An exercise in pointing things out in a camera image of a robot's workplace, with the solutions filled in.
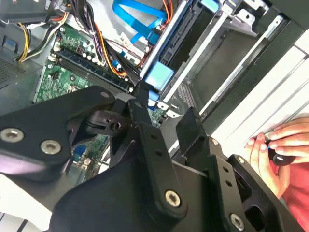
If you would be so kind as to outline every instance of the hand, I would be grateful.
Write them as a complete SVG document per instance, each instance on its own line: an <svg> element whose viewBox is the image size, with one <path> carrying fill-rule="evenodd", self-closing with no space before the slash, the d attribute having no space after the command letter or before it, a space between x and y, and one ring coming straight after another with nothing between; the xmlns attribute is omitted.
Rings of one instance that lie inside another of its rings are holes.
<svg viewBox="0 0 309 232"><path fill-rule="evenodd" d="M309 118L300 118L277 127L269 147L277 154L296 156L293 163L309 162Z"/></svg>
<svg viewBox="0 0 309 232"><path fill-rule="evenodd" d="M263 134L259 134L256 141L253 138L248 141L244 158L270 190L280 198L290 184L290 166L280 167L278 175L274 174L270 167L268 149Z"/></svg>

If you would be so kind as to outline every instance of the motherboard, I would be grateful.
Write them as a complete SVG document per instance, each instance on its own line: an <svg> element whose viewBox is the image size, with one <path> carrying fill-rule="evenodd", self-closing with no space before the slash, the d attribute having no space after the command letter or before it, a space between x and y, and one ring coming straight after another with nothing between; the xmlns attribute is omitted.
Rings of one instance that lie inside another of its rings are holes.
<svg viewBox="0 0 309 232"><path fill-rule="evenodd" d="M98 85L112 94L133 91L133 84L110 72L105 61L96 55L93 42L80 32L64 25L43 68L33 102L38 103L64 94ZM160 126L165 114L160 109L148 109L154 126ZM98 135L93 141L76 147L72 151L73 166L84 173L79 183L98 174L102 156L109 146L108 136Z"/></svg>

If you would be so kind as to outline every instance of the blue drive bracket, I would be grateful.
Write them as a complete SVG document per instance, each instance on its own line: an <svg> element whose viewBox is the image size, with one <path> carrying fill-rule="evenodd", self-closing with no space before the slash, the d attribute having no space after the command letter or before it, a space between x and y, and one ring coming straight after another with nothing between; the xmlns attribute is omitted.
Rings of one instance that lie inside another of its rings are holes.
<svg viewBox="0 0 309 232"><path fill-rule="evenodd" d="M149 75L145 78L145 82L152 85L156 90L162 91L173 74L174 71L172 69L157 61ZM149 92L149 98L157 101L159 100L159 95L154 92Z"/></svg>
<svg viewBox="0 0 309 232"><path fill-rule="evenodd" d="M136 18L134 18L132 15L130 15L127 11L125 11L120 5L128 6L134 9L137 9L139 11L142 11L144 13L147 13L149 15L153 15L158 17L158 20L153 22L151 25L146 26L142 24L140 21L138 21ZM153 7L147 6L145 4L139 3L134 0L114 0L112 4L112 10L116 15L118 15L122 20L124 20L127 24L129 24L134 30L138 32L138 36L144 36L146 40L149 41L152 45L155 45L159 39L159 35L156 34L152 30L152 26L157 25L161 21L166 21L167 14L164 11L160 11L158 9L155 9Z"/></svg>
<svg viewBox="0 0 309 232"><path fill-rule="evenodd" d="M220 4L215 0L202 0L201 3L213 13L217 12L220 8Z"/></svg>

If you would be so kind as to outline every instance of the screw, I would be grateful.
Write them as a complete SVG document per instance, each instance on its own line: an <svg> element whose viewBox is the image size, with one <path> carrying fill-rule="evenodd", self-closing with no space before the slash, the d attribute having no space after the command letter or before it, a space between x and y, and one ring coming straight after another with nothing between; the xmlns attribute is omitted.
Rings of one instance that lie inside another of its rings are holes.
<svg viewBox="0 0 309 232"><path fill-rule="evenodd" d="M165 193L165 200L173 207L179 207L180 206L180 197L178 194L172 190L168 190Z"/></svg>
<svg viewBox="0 0 309 232"><path fill-rule="evenodd" d="M231 214L230 216L232 224L239 230L243 231L245 229L245 225L243 224L242 220L240 217L236 214Z"/></svg>
<svg viewBox="0 0 309 232"><path fill-rule="evenodd" d="M61 145L55 140L45 140L41 143L41 150L47 155L55 155L61 150Z"/></svg>
<svg viewBox="0 0 309 232"><path fill-rule="evenodd" d="M24 138L24 133L16 128L6 128L0 132L0 138L8 143L17 143Z"/></svg>
<svg viewBox="0 0 309 232"><path fill-rule="evenodd" d="M218 141L215 140L215 139L212 139L212 142L213 142L213 144L215 144L215 145L218 145L218 144L219 144Z"/></svg>
<svg viewBox="0 0 309 232"><path fill-rule="evenodd" d="M238 157L237 157L237 159L238 159L238 160L239 160L239 162L241 162L242 164L244 164L244 163L245 163L245 161L243 160L243 158L242 158L242 157L238 156Z"/></svg>

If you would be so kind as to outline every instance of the fingernail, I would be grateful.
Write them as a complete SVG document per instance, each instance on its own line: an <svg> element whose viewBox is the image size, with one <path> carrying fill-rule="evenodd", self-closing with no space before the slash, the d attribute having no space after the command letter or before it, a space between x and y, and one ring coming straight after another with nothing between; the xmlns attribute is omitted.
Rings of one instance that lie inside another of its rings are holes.
<svg viewBox="0 0 309 232"><path fill-rule="evenodd" d="M257 140L264 140L264 135L263 134L259 134L257 136Z"/></svg>
<svg viewBox="0 0 309 232"><path fill-rule="evenodd" d="M261 144L260 148L262 151L265 151L267 149L267 146L266 144Z"/></svg>
<svg viewBox="0 0 309 232"><path fill-rule="evenodd" d="M249 139L248 145L253 145L254 144L254 139Z"/></svg>
<svg viewBox="0 0 309 232"><path fill-rule="evenodd" d="M275 133L272 133L272 134L269 135L269 138L271 140L276 140L276 139L278 139L278 136Z"/></svg>
<svg viewBox="0 0 309 232"><path fill-rule="evenodd" d="M283 155L283 154L284 154L283 148L282 148L282 147L276 148L276 153L277 153L277 154L280 154L280 155Z"/></svg>
<svg viewBox="0 0 309 232"><path fill-rule="evenodd" d="M278 145L277 145L276 143L271 142L271 143L269 143L269 147L270 147L271 149L275 149L275 148L278 147Z"/></svg>

